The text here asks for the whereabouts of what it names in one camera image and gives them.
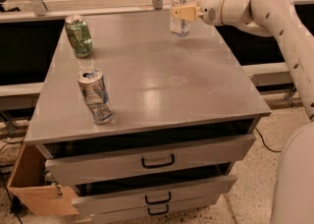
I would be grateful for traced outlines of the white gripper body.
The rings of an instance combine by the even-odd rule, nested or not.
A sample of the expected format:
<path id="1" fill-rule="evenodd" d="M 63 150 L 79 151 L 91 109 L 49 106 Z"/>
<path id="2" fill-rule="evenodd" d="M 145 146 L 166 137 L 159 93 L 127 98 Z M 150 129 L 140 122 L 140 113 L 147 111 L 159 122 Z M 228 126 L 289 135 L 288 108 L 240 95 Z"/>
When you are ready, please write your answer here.
<path id="1" fill-rule="evenodd" d="M 207 25 L 221 26 L 224 2 L 225 0 L 202 0 L 200 4 L 202 21 Z"/>

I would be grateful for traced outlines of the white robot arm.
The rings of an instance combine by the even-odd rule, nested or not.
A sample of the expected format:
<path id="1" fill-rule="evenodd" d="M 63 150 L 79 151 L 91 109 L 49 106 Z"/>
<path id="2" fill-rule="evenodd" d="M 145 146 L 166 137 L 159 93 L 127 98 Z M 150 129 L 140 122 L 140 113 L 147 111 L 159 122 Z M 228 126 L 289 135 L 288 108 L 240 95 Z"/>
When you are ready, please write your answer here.
<path id="1" fill-rule="evenodd" d="M 293 0 L 189 0 L 175 19 L 233 26 L 276 39 L 310 122 L 284 144 L 276 172 L 271 224 L 314 224 L 314 37 Z"/>

